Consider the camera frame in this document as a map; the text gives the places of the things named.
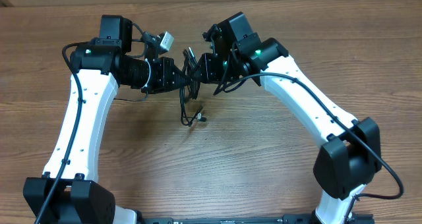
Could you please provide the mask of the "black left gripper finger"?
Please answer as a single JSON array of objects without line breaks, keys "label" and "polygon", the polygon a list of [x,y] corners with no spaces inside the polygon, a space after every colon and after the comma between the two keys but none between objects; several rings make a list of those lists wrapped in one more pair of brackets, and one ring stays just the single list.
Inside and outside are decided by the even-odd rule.
[{"label": "black left gripper finger", "polygon": [[177,67],[173,68],[173,81],[175,83],[190,83],[191,78]]},{"label": "black left gripper finger", "polygon": [[184,88],[185,86],[190,86],[190,82],[172,82],[170,84],[170,91],[179,90],[181,88]]}]

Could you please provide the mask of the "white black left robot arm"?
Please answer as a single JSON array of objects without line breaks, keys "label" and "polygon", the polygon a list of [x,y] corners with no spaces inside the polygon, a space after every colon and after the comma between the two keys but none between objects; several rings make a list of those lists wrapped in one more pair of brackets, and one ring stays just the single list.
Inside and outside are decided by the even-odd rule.
[{"label": "white black left robot arm", "polygon": [[139,211],[119,207],[98,182],[107,115],[120,86],[159,94],[186,86],[189,78],[166,56],[174,41],[169,32],[141,32],[144,51],[132,55],[135,29],[137,25],[125,17],[104,15],[97,37],[63,48],[71,72],[65,118],[41,176],[28,177],[23,188],[37,223],[144,221]]}]

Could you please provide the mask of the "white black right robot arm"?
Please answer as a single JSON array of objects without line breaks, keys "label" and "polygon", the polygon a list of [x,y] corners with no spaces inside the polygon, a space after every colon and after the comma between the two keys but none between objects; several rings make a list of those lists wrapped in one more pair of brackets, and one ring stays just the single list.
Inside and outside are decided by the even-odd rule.
[{"label": "white black right robot arm", "polygon": [[371,119],[359,120],[324,95],[274,38],[261,40],[243,13],[213,25],[203,34],[211,50],[196,58],[184,51],[187,73],[219,92],[238,89],[251,78],[276,96],[303,124],[318,146],[313,167],[322,189],[310,214],[284,215],[283,223],[372,223],[372,215],[353,213],[357,196],[380,171],[380,131]]}]

